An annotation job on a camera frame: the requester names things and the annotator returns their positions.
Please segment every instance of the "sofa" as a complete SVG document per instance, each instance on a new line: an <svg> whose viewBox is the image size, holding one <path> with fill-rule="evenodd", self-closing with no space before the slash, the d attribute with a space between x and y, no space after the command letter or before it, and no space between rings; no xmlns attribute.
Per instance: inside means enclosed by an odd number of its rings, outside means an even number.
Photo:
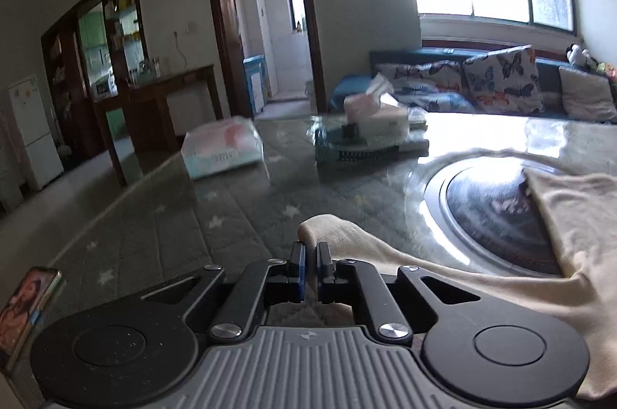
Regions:
<svg viewBox="0 0 617 409"><path fill-rule="evenodd" d="M461 63L463 73L461 83L463 91L469 88L469 82L465 76L464 61L470 57L486 54L486 51L471 49L441 49L425 47L418 50L378 50L369 53L371 74L350 74L343 77L332 91L328 103L331 113L343 113L343 102L347 96L361 94L366 91L371 79L376 75L376 65L391 63L404 65L425 65L442 60L456 61ZM569 66L566 62L553 61L550 59L536 58L540 90L544 99L545 111L535 114L544 118L570 119L561 102L561 77L560 66Z"/></svg>

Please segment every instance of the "doorway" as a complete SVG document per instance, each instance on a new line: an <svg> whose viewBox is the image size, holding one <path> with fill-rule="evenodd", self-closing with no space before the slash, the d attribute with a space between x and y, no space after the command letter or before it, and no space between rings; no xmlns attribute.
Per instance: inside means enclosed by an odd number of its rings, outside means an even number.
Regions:
<svg viewBox="0 0 617 409"><path fill-rule="evenodd" d="M313 0L211 0L232 114L323 113L326 96Z"/></svg>

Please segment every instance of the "table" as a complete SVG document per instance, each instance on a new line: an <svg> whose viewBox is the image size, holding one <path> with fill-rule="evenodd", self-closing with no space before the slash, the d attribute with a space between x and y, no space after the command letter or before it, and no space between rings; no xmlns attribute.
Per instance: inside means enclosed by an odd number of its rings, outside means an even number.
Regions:
<svg viewBox="0 0 617 409"><path fill-rule="evenodd" d="M35 334L58 318L204 264L222 264L237 276L252 261L287 258L298 224L322 213L353 221L414 256L477 271L439 245L419 207L428 179L444 164L528 154L575 174L617 173L614 126L454 113L429 114L427 157L317 167L314 129L337 122L338 117L257 121L264 163L194 182L181 155L172 156L128 188L57 259L64 283ZM42 401L28 362L33 337L13 373L28 409Z"/></svg>
<svg viewBox="0 0 617 409"><path fill-rule="evenodd" d="M223 110L220 100L218 99L217 82L214 76L213 65L190 69L182 73L163 77L155 82L136 88L123 86L118 88L117 96L107 97L94 102L94 114L101 130L101 135L103 136L105 148L109 152L109 156L112 160L113 170L121 186L126 186L127 181L124 172L122 172L118 153L116 153L115 146L113 145L113 138L109 131L109 125L107 124L106 113L111 110L116 110L117 108L122 108L125 112L132 108L137 109L137 115L135 115L138 116L137 119L129 119L126 115L126 124L136 150L138 148L137 139L141 138L141 135L145 136L149 133L151 134L154 127L155 132L158 130L158 132L162 133L167 151L169 151L169 153L175 153L180 150L180 146L178 145L178 140L174 132L174 124L169 114L167 96L198 82L205 82L207 84L214 116L217 120L222 120ZM139 114L140 110L137 108L138 105L147 104L149 102L154 102L155 104L156 112L154 116L158 115L161 124L160 128L152 121L153 115L151 112Z"/></svg>

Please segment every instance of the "cushion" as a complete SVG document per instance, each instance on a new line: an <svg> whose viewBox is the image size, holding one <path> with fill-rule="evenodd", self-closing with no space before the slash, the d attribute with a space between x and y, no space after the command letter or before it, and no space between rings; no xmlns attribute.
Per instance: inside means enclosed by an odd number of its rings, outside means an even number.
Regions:
<svg viewBox="0 0 617 409"><path fill-rule="evenodd" d="M391 81L394 89L422 82L441 92L461 92L461 65L456 61L438 61L427 65L382 64L375 68Z"/></svg>
<svg viewBox="0 0 617 409"><path fill-rule="evenodd" d="M476 108L459 93L426 93L409 88L399 88L395 89L394 97L399 103L417 106L426 111L477 113Z"/></svg>
<svg viewBox="0 0 617 409"><path fill-rule="evenodd" d="M598 122L617 122L609 79L576 68L559 68L563 107L568 116Z"/></svg>
<svg viewBox="0 0 617 409"><path fill-rule="evenodd" d="M464 61L471 96L487 113L542 113L536 54L531 45Z"/></svg>

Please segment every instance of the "metal screw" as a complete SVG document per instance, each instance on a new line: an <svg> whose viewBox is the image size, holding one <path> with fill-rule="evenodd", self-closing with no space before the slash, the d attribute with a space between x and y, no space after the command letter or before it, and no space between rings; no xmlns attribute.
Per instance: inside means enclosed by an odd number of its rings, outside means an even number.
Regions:
<svg viewBox="0 0 617 409"><path fill-rule="evenodd" d="M242 329L235 324L224 323L212 326L210 332L212 335L220 337L221 339L232 339L242 334Z"/></svg>
<svg viewBox="0 0 617 409"><path fill-rule="evenodd" d="M384 324L379 327L379 333L390 339L400 339L409 334L409 328L403 324Z"/></svg>

